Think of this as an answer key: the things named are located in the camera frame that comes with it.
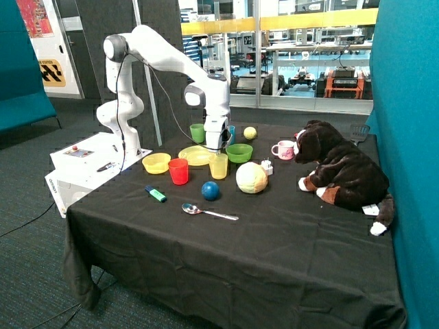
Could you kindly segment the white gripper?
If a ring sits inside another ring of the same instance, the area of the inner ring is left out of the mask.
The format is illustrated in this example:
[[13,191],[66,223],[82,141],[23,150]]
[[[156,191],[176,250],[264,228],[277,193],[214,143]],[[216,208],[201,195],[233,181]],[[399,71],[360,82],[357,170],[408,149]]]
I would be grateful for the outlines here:
[[205,141],[208,150],[217,154],[230,144],[229,118],[227,116],[207,115],[204,122]]

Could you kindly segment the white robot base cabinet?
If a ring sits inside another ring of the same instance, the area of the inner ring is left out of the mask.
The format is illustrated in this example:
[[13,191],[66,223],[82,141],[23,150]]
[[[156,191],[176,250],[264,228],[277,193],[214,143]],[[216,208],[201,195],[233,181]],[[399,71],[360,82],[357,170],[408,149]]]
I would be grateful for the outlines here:
[[[62,218],[69,206],[152,152],[129,142],[122,142],[112,133],[99,132],[50,154],[54,170],[45,180]],[[109,162],[114,162],[114,167],[97,172]]]

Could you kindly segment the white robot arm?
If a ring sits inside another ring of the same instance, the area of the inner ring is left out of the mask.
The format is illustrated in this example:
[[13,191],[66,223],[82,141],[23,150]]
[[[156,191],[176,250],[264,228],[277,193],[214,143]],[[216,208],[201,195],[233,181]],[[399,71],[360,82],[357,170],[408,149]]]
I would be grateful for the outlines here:
[[144,110],[132,85],[132,63],[136,61],[157,71],[190,77],[192,83],[185,88],[184,97],[190,106],[201,105],[206,111],[207,149],[219,151],[230,145],[230,87],[224,75],[207,73],[147,25],[139,25],[130,33],[107,36],[103,48],[107,87],[116,98],[97,109],[97,118],[112,130],[128,154],[136,155],[141,148],[137,130],[128,125],[130,119]]

